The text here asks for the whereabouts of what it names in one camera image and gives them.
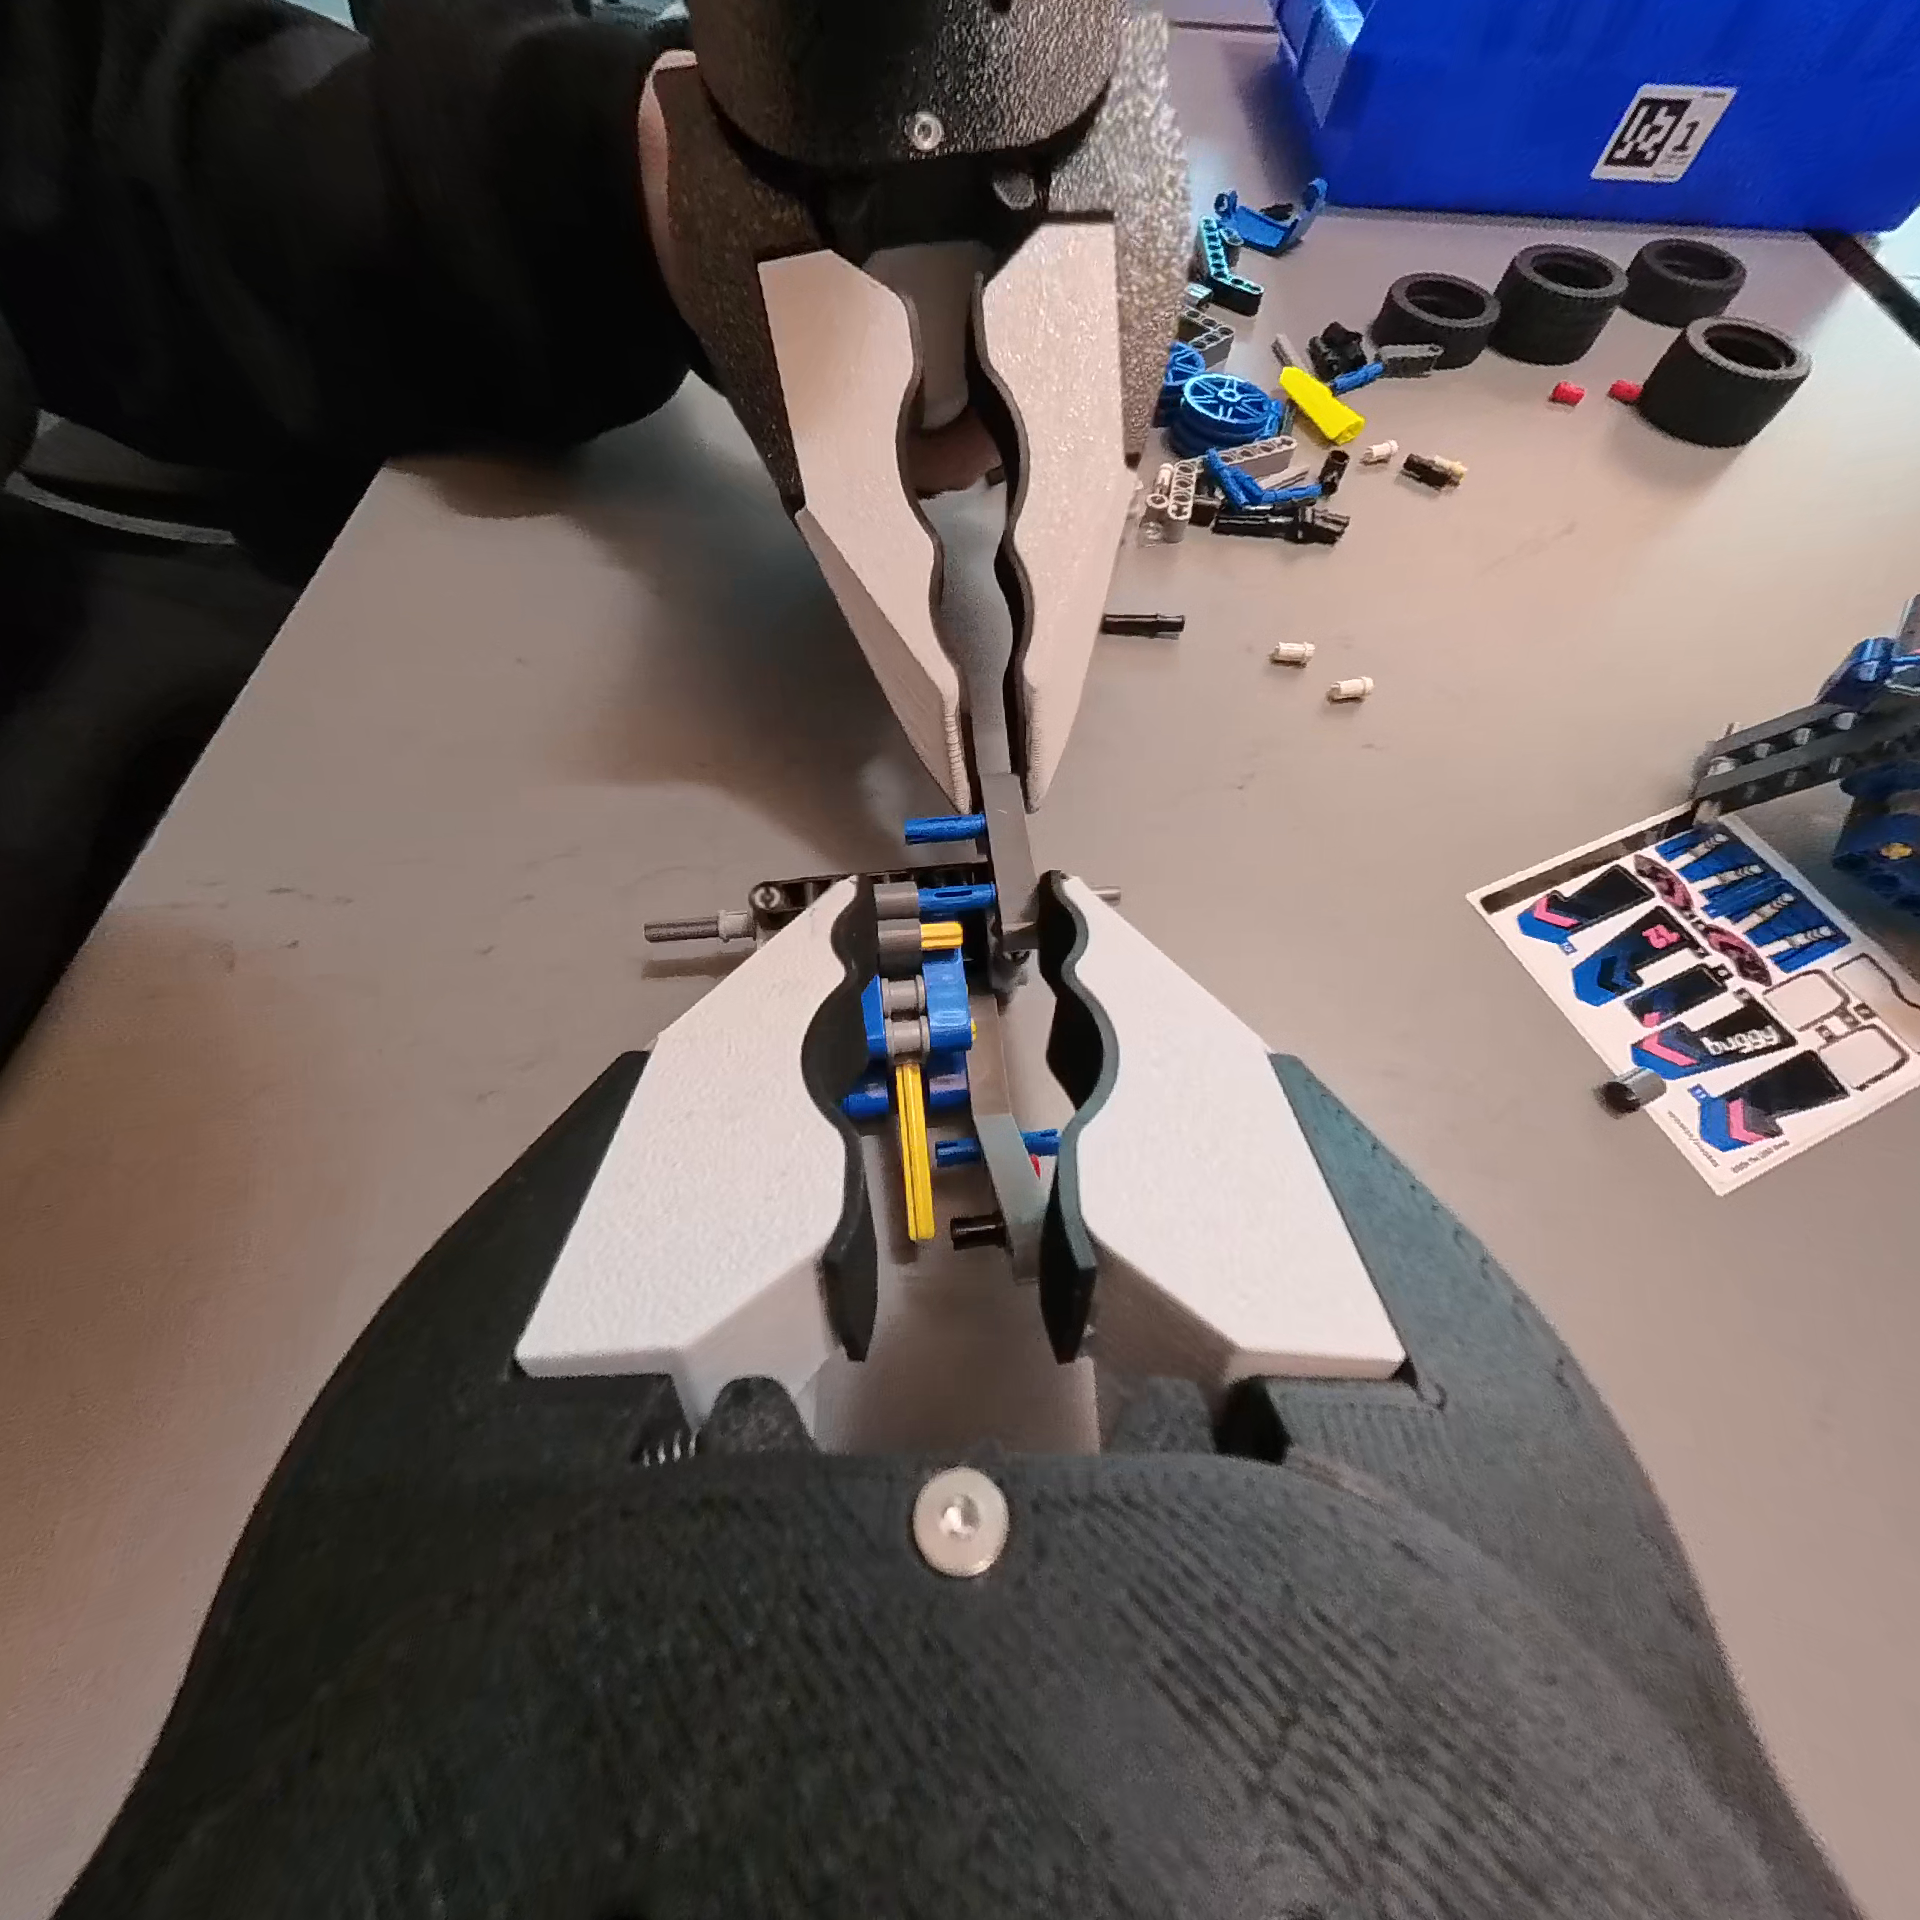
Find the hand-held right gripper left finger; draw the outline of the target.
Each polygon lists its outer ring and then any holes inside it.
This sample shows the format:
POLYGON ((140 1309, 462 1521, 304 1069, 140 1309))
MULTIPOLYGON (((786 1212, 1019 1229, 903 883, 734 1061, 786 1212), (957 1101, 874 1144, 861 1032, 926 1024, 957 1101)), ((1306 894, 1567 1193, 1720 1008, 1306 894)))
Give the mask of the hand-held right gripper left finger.
POLYGON ((876 1332, 843 1094, 870 1066, 874 883, 842 880, 643 1058, 518 1338, 533 1378, 811 1379, 876 1332))

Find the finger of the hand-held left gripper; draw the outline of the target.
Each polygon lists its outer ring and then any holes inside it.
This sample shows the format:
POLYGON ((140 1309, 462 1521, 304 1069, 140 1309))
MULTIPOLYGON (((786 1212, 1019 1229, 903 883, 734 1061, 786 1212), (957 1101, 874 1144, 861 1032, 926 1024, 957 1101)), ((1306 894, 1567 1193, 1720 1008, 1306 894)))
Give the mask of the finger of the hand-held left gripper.
POLYGON ((1008 755, 1037 813, 1082 709, 1132 499, 1113 226, 1037 226, 974 295, 974 355, 1012 481, 997 550, 1017 618, 1008 755))
POLYGON ((980 247, 834 250, 755 266, 798 454, 798 527, 907 742, 957 810, 974 810, 961 682, 935 629, 943 541, 903 476, 903 445, 969 407, 980 247))

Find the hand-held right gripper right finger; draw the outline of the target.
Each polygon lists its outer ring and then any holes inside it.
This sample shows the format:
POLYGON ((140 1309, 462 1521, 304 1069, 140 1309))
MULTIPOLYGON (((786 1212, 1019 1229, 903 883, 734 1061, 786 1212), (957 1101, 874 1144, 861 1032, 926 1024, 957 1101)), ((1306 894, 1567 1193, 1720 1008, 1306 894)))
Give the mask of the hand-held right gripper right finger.
POLYGON ((1386 1379, 1406 1360, 1276 1058, 1078 876, 1037 886, 1047 1069, 1068 1097, 1037 1248, 1058 1360, 1386 1379))

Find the blue lego chassis assembly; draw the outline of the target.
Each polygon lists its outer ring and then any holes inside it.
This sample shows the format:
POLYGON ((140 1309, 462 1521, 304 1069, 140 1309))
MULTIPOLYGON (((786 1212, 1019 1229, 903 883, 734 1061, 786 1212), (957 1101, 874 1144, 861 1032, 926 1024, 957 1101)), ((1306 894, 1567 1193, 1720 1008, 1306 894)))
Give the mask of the blue lego chassis assembly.
MULTIPOLYGON (((1028 1136, 1012 1106, 983 1101, 983 1053, 999 1053, 997 1018, 974 1012, 972 986, 989 986, 983 976, 987 957, 987 908, 997 900, 994 872, 987 862, 950 862, 932 870, 891 870, 891 872, 834 872, 817 876, 811 886, 776 889, 755 910, 730 916, 708 916, 699 922, 653 922, 643 931, 648 939, 752 939, 752 951, 773 939, 794 922, 810 904, 817 904, 834 883, 866 880, 876 898, 876 975, 863 986, 863 1024, 870 1035, 870 1066, 843 1094, 843 1118, 849 1120, 863 1144, 866 1136, 861 1120, 895 1118, 895 1125, 907 1144, 907 1212, 912 1226, 931 1229, 931 1167, 924 1166, 924 1124, 931 1101, 924 1097, 924 1080, 951 1081, 964 1072, 969 1101, 945 1101, 951 1114, 964 1106, 974 1118, 972 1143, 974 1154, 987 1167, 999 1167, 1008 1181, 1008 1193, 997 1210, 1004 1236, 1012 1253, 1028 1253, 1028 1278, 1037 1282, 1037 1248, 1047 1212, 1047 1193, 1058 1167, 1060 1131, 1050 1140, 1028 1136)), ((642 1080, 643 1058, 652 1049, 624 1053, 597 1093, 614 1097, 614 1134, 629 1106, 629 1097, 642 1080)), ((587 1182, 578 1189, 578 1212, 599 1167, 599 1159, 587 1172, 587 1182)), ((883 1226, 876 1217, 876 1309, 883 1299, 883 1226)), ((711 1406, 720 1383, 681 1383, 700 1406, 711 1406)))

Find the grey lego beam blue pins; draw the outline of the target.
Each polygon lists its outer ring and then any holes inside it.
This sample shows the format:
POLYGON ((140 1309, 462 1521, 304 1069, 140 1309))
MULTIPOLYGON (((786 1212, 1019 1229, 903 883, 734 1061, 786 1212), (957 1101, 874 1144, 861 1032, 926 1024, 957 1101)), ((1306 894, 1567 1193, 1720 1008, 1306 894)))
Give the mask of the grey lego beam blue pins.
POLYGON ((974 801, 957 813, 931 813, 907 819, 900 839, 912 848, 955 848, 974 841, 994 872, 997 900, 987 908, 983 976, 999 1006, 1025 979, 1028 957, 1037 949, 1037 883, 1042 870, 1028 834, 1028 792, 1017 769, 1017 746, 1006 719, 964 718, 964 761, 974 801))

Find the person's left forearm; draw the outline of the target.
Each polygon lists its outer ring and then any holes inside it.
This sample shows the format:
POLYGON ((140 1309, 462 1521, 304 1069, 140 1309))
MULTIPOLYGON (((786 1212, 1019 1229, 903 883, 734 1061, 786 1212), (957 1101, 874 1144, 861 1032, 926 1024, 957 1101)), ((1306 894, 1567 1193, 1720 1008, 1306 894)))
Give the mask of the person's left forearm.
POLYGON ((576 445, 699 345, 639 112, 686 6, 2 4, 2 369, 185 466, 576 445))

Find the pile of loose lego parts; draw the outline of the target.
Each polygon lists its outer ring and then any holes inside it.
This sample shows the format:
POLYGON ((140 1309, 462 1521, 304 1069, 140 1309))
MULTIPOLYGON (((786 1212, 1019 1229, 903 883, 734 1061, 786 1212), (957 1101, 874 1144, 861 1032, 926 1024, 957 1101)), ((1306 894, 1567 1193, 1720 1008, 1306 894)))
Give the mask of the pile of loose lego parts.
POLYGON ((1230 369, 1237 321, 1258 321, 1269 290, 1253 266, 1299 253, 1328 205, 1311 180, 1292 204, 1253 204, 1223 191, 1198 222, 1177 332, 1156 407, 1166 460, 1138 506, 1138 540, 1173 541, 1191 530, 1224 540, 1337 545, 1351 514, 1338 490, 1351 466, 1391 466, 1394 441, 1368 445, 1361 401, 1391 380, 1439 375, 1439 350, 1376 355, 1370 325, 1329 321, 1306 341, 1276 332, 1276 375, 1230 369))

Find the black rubber lego tire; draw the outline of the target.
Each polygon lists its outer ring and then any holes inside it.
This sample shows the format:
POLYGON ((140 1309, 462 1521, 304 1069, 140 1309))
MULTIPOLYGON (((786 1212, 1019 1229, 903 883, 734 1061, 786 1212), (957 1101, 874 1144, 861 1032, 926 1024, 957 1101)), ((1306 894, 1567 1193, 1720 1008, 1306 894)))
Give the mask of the black rubber lego tire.
POLYGON ((1625 297, 1614 259, 1557 242, 1534 245, 1506 262, 1487 350, 1512 362, 1562 369, 1584 358, 1625 297))
POLYGON ((1787 332, 1736 321, 1690 321, 1642 384, 1637 413, 1698 447, 1741 447, 1798 392, 1810 352, 1787 332))
POLYGON ((1644 325, 1688 326, 1728 315, 1745 286, 1745 259, 1698 234, 1658 234, 1625 266, 1619 307, 1644 325))
POLYGON ((1450 272, 1409 272, 1386 286, 1368 337, 1386 350, 1439 350, 1439 371, 1472 366, 1500 325, 1500 297, 1450 272))

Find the lego sticker sheet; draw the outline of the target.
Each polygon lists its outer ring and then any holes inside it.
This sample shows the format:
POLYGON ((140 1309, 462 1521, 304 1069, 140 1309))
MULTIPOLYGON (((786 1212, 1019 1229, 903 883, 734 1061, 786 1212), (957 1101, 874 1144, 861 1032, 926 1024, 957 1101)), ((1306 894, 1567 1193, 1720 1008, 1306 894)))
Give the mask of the lego sticker sheet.
POLYGON ((1466 898, 1720 1195, 1916 1093, 1916 976, 1756 827, 1670 810, 1466 898))

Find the lego assembly with yellow beam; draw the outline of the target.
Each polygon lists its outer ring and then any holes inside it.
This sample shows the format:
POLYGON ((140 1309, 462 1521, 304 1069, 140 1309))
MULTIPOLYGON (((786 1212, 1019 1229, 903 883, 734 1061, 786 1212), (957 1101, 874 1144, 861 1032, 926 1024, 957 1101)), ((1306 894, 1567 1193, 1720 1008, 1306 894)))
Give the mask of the lego assembly with yellow beam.
POLYGON ((1688 821, 1823 786, 1849 802, 1835 870, 1916 921, 1916 600, 1891 634, 1864 637, 1812 704, 1702 750, 1688 821))

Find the person's left hand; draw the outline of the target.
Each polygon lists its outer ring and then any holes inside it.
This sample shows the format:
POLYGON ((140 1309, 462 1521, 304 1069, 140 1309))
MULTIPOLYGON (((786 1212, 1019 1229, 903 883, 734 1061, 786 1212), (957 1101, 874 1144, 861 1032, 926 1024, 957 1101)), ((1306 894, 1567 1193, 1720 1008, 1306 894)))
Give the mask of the person's left hand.
POLYGON ((900 472, 913 499, 943 499, 999 478, 1004 456, 983 418, 957 413, 907 433, 900 472))

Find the blue bin with tag label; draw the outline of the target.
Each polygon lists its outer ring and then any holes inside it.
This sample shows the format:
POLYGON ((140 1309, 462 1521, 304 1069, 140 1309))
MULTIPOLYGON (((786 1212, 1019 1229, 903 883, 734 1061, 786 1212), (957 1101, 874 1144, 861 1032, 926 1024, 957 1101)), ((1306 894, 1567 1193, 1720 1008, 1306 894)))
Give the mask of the blue bin with tag label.
POLYGON ((1338 205, 1884 231, 1916 4, 1273 4, 1338 205))

